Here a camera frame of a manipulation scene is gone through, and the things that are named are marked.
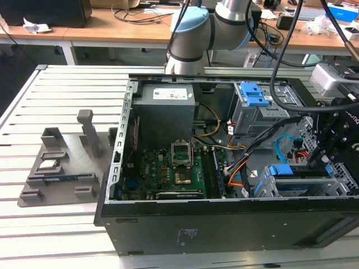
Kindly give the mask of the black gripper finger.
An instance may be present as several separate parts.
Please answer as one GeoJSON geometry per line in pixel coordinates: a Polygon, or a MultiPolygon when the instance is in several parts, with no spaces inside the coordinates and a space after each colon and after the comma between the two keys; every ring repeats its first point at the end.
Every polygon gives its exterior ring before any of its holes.
{"type": "Polygon", "coordinates": [[[316,147],[309,155],[307,167],[310,170],[321,170],[329,162],[341,163],[338,151],[340,112],[317,112],[312,114],[312,118],[316,147]]]}

